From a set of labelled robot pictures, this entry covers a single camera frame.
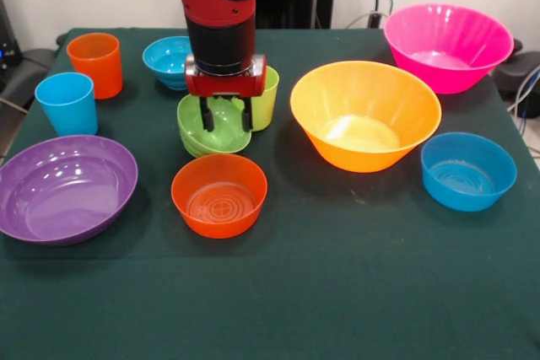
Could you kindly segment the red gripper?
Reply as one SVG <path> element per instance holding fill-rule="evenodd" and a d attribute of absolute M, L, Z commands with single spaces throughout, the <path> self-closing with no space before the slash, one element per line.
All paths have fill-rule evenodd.
<path fill-rule="evenodd" d="M 198 96 L 202 116 L 202 126 L 205 131 L 214 130 L 213 113 L 208 107 L 208 98 L 214 95 L 232 95 L 242 98 L 244 108 L 241 112 L 242 128 L 251 131 L 253 128 L 251 98 L 258 97 L 265 88 L 267 59 L 264 55 L 256 54 L 250 67 L 241 74 L 229 76 L 209 75 L 200 70 L 195 57 L 188 54 L 185 60 L 184 78 L 188 92 Z"/>

